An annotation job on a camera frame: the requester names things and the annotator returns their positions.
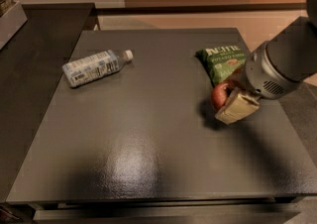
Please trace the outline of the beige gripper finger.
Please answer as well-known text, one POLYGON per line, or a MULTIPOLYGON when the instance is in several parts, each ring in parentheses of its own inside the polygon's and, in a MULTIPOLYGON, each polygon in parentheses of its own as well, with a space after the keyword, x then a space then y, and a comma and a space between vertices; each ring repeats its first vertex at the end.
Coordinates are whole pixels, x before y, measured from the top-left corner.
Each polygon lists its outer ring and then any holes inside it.
POLYGON ((238 83, 244 83, 246 81, 246 74, 245 74, 244 67, 242 65, 237 67, 229 76, 229 79, 231 81, 235 81, 238 83))
POLYGON ((215 118, 227 125, 235 123, 255 113, 260 108, 259 100, 258 95, 236 87, 215 118))

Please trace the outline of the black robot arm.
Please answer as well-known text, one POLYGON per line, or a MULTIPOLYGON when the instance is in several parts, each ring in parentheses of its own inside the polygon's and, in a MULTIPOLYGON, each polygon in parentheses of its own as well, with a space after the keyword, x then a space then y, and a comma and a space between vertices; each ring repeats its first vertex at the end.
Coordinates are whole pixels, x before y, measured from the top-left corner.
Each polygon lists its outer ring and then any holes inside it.
POLYGON ((317 0, 306 0, 306 12, 214 88, 217 120, 231 124, 244 119, 260 108, 262 99, 279 99, 317 72, 317 0))

